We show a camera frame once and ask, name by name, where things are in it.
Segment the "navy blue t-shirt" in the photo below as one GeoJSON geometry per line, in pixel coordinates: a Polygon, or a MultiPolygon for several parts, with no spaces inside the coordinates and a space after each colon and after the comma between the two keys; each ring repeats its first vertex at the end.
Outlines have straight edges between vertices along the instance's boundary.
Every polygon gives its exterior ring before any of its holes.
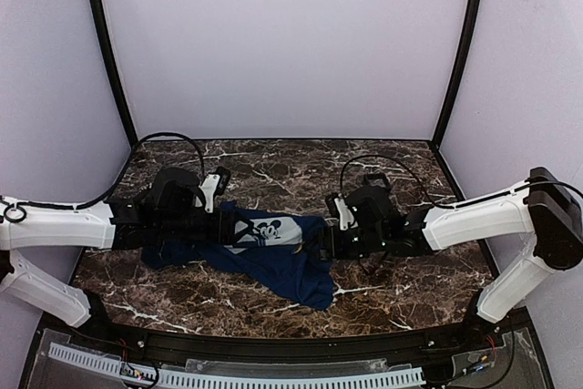
{"type": "Polygon", "coordinates": [[[319,216],[296,216],[249,210],[234,201],[223,201],[221,210],[240,212],[255,224],[255,246],[232,248],[211,241],[168,240],[142,249],[140,259],[152,270],[205,261],[228,273],[245,274],[276,295],[324,311],[333,299],[332,264],[317,255],[316,236],[327,228],[319,216]]]}

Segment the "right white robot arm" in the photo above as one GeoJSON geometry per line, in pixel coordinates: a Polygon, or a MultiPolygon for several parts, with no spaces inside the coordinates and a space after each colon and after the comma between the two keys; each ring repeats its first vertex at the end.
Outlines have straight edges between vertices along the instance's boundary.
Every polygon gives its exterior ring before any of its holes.
{"type": "Polygon", "coordinates": [[[347,196],[326,203],[336,224],[316,239],[323,259],[358,260],[376,252],[397,257],[433,255],[457,244],[527,233],[526,247],[496,279],[475,295],[466,318],[494,325],[550,275],[582,261],[582,210],[579,193],[546,168],[527,179],[453,204],[402,214],[390,200],[383,173],[364,176],[347,196]]]}

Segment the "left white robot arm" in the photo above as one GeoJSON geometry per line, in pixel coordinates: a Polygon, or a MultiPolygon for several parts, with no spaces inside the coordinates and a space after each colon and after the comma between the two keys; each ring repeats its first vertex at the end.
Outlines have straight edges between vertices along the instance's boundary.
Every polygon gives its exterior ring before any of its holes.
{"type": "Polygon", "coordinates": [[[104,318],[98,296],[41,270],[21,250],[76,246],[124,251],[166,240],[233,246],[253,224],[233,210],[215,207],[229,180],[223,167],[204,178],[167,168],[133,198],[109,198],[90,206],[7,198],[1,214],[1,290],[70,327],[104,318]]]}

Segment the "black square tray far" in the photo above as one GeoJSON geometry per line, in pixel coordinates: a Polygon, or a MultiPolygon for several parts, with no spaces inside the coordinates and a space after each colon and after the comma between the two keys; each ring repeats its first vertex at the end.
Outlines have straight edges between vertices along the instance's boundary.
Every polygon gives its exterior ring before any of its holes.
{"type": "Polygon", "coordinates": [[[392,189],[389,179],[382,172],[365,174],[363,176],[363,184],[366,186],[378,187],[388,191],[392,189]]]}

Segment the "black front rail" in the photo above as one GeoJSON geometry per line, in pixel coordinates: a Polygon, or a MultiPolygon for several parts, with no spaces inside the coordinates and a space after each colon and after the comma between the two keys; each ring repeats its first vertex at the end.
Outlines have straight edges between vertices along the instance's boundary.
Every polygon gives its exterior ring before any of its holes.
{"type": "Polygon", "coordinates": [[[131,358],[160,363],[184,364],[188,359],[259,363],[322,363],[385,358],[425,363],[456,353],[486,349],[491,353],[501,341],[497,334],[461,334],[459,324],[406,333],[373,334],[333,338],[261,339],[163,332],[118,323],[98,323],[90,328],[72,328],[62,322],[55,327],[85,344],[125,347],[131,358]]]}

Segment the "left black frame post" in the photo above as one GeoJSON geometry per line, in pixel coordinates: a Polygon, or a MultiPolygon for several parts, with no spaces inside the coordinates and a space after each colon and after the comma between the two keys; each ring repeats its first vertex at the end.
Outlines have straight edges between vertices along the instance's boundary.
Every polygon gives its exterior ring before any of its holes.
{"type": "Polygon", "coordinates": [[[107,74],[107,80],[114,99],[118,117],[124,130],[129,146],[132,148],[138,143],[138,134],[130,115],[128,102],[119,74],[114,48],[107,26],[107,19],[103,0],[88,0],[93,18],[97,41],[102,61],[107,74]]]}

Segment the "black frame post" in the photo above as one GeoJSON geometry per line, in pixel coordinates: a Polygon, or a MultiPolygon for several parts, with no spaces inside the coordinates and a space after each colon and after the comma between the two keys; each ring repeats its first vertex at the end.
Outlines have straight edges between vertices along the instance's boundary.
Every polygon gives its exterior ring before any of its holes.
{"type": "Polygon", "coordinates": [[[119,74],[114,48],[107,26],[107,19],[103,0],[88,0],[93,18],[97,41],[102,61],[107,74],[107,80],[114,99],[118,117],[124,130],[129,146],[132,148],[138,143],[138,134],[130,115],[128,102],[119,74]]]}
{"type": "Polygon", "coordinates": [[[466,2],[464,20],[455,52],[451,75],[445,90],[444,101],[436,122],[434,134],[431,139],[431,143],[436,149],[440,149],[443,144],[445,133],[453,114],[456,98],[465,73],[466,61],[468,59],[476,29],[480,2],[481,0],[467,0],[466,2]]]}

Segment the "right black frame post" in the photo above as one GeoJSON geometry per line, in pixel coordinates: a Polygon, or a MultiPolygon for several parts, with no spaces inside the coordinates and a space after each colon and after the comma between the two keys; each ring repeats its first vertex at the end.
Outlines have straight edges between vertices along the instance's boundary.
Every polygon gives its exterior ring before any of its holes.
{"type": "Polygon", "coordinates": [[[464,20],[455,52],[451,75],[445,90],[444,101],[436,122],[434,134],[431,139],[431,143],[436,149],[440,149],[443,144],[445,133],[453,114],[456,98],[465,73],[466,61],[468,59],[476,29],[480,2],[481,0],[467,0],[466,2],[464,20]]]}

